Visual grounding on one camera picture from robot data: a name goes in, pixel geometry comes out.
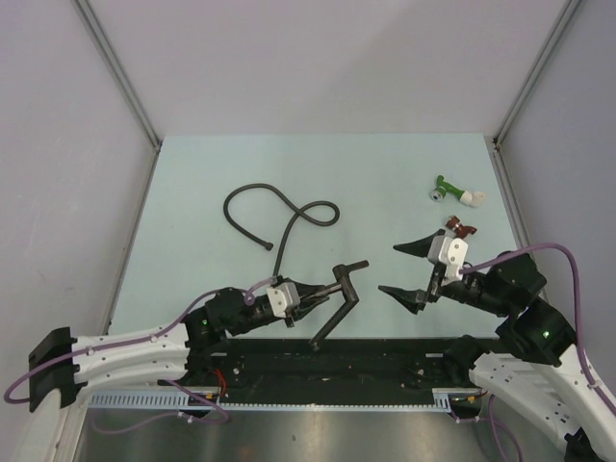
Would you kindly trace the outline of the green tap white elbow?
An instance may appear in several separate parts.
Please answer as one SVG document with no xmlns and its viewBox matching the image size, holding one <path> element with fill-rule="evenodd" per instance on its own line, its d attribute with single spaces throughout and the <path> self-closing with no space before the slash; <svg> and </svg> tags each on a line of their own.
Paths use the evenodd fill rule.
<svg viewBox="0 0 616 462">
<path fill-rule="evenodd" d="M 454 196 L 460 203 L 472 208 L 480 207 L 486 198 L 484 192 L 471 192 L 459 189 L 446 181 L 443 175 L 438 175 L 435 180 L 435 187 L 429 193 L 429 197 L 433 201 L 440 202 L 443 201 L 447 195 Z"/>
</svg>

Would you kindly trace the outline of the brown tap white elbow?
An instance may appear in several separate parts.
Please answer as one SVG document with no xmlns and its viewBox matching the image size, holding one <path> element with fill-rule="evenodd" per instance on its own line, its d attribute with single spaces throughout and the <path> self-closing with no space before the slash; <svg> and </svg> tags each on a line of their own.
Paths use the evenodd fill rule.
<svg viewBox="0 0 616 462">
<path fill-rule="evenodd" d="M 453 233 L 453 235 L 461 240 L 466 240 L 468 237 L 474 236 L 477 229 L 471 225 L 464 224 L 458 216 L 450 216 L 445 222 L 445 227 Z"/>
</svg>

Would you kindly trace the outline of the dark metal faucet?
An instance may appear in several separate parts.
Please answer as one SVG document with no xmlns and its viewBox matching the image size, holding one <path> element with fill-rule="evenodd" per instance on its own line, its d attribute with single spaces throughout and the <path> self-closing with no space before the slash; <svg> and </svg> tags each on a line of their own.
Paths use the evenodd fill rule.
<svg viewBox="0 0 616 462">
<path fill-rule="evenodd" d="M 310 340 L 309 345 L 315 352 L 321 349 L 321 344 L 324 339 L 339 325 L 339 323 L 349 314 L 349 312 L 358 304 L 360 298 L 352 284 L 350 274 L 353 271 L 362 270 L 369 266 L 367 260 L 362 260 L 349 265 L 337 265 L 332 269 L 335 277 L 335 282 L 329 286 L 325 286 L 322 290 L 316 292 L 310 298 L 311 301 L 322 301 L 329 298 L 331 295 L 341 293 L 344 303 L 337 311 L 327 320 L 320 328 L 315 336 Z"/>
</svg>

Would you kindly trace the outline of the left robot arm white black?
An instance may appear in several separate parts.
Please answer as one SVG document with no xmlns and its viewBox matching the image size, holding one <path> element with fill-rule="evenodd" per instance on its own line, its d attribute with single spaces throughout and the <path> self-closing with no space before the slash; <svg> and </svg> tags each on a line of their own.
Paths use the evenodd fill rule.
<svg viewBox="0 0 616 462">
<path fill-rule="evenodd" d="M 120 335 L 74 336 L 69 327 L 49 332 L 28 356 L 26 403 L 35 412 L 47 396 L 59 392 L 61 407 L 83 392 L 146 381 L 206 382 L 212 351 L 231 337 L 282 321 L 292 327 L 341 284 L 307 285 L 290 278 L 268 278 L 264 290 L 227 287 L 200 295 L 174 321 Z"/>
</svg>

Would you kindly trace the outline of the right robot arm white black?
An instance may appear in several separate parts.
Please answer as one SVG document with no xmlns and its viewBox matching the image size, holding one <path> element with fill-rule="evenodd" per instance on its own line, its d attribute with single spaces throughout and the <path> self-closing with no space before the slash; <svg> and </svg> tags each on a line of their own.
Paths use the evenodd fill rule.
<svg viewBox="0 0 616 462">
<path fill-rule="evenodd" d="M 567 461 L 615 458 L 615 397 L 592 371 L 576 323 L 540 296 L 547 280 L 531 257 L 535 245 L 468 265 L 467 243 L 439 230 L 396 251 L 432 266 L 425 290 L 390 286 L 391 296 L 412 314 L 445 297 L 503 320 L 496 334 L 513 357 L 544 377 L 549 392 L 517 375 L 480 340 L 465 335 L 444 354 L 444 374 L 455 386 L 472 383 L 499 398 L 539 429 Z"/>
</svg>

